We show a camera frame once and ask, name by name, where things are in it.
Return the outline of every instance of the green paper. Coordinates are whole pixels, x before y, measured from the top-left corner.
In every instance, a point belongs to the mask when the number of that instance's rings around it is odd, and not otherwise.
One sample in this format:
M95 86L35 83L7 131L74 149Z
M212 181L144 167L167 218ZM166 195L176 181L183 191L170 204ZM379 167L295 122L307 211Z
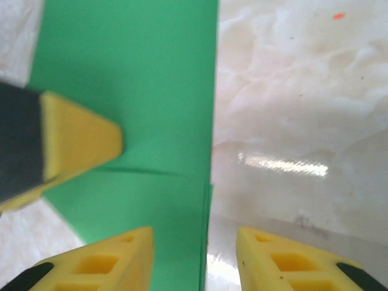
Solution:
M103 166L115 172L81 175L47 199L88 243L154 227L166 250L152 290L203 289L216 15L216 0L45 2L28 86L117 122L125 142Z
M197 291L204 185L203 179L182 176L94 171L46 194L87 243L152 226L150 290Z
M106 167L209 179L216 13L216 0L48 0L29 87L122 126Z

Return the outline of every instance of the marble tile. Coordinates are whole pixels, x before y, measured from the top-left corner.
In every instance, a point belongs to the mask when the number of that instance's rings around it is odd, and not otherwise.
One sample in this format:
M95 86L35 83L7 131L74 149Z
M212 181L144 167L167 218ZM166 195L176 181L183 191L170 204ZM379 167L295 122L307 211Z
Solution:
M221 1L214 213L304 217L388 244L387 12L379 0Z

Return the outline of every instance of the yellow foam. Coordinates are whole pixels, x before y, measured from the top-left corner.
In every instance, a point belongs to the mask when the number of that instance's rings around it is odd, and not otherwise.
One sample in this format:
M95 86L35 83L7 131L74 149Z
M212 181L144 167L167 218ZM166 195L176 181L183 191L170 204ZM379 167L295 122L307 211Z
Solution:
M53 263L30 291L148 291L154 256L151 227L45 259Z
M46 181L74 176L122 152L120 128L52 92L41 95Z
M243 291L362 291L336 266L356 262L262 230L240 227L236 252Z

